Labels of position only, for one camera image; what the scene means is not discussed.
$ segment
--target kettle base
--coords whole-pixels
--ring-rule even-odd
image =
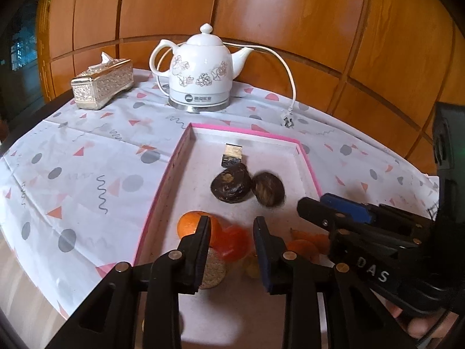
[[[213,105],[189,105],[189,104],[181,104],[177,101],[173,101],[170,97],[168,98],[168,104],[169,106],[174,107],[175,109],[178,110],[184,110],[189,113],[200,113],[201,111],[218,111],[218,110],[223,110],[229,106],[231,102],[231,98],[228,98],[227,100],[220,102],[219,104],[213,104]]]

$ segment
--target electric kettle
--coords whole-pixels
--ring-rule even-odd
[[[253,51],[244,47],[231,54],[223,41],[211,34],[212,30],[211,25],[204,24],[201,34],[182,45],[162,39],[150,55],[150,70],[157,76],[168,77],[168,103],[177,109],[217,111],[228,106],[233,79]],[[173,59],[170,68],[160,72],[155,67],[155,57],[164,47],[171,47]]]

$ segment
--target patterned tablecloth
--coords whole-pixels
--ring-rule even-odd
[[[372,138],[286,97],[234,83],[231,105],[189,114],[167,105],[148,71],[100,111],[73,100],[0,159],[0,225],[22,267],[68,317],[118,261],[133,262],[153,197],[189,122],[268,131],[301,141],[323,193],[428,216],[438,182]]]

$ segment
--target metal screw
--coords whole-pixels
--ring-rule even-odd
[[[347,273],[349,271],[350,267],[344,262],[340,262],[339,264],[336,265],[336,270],[340,273]]]
[[[289,260],[289,261],[292,261],[292,260],[295,260],[297,258],[297,255],[295,254],[295,252],[293,251],[285,251],[283,253],[283,258],[285,260]]]
[[[127,269],[129,269],[129,264],[124,261],[118,262],[115,266],[115,270],[120,273],[125,272]]]
[[[172,260],[179,260],[182,257],[182,252],[175,249],[174,251],[168,253],[168,257]]]

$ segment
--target kettle lid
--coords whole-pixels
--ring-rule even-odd
[[[197,46],[223,46],[223,41],[216,35],[210,34],[213,27],[209,24],[201,26],[202,34],[195,34],[187,40],[187,44],[194,44]]]

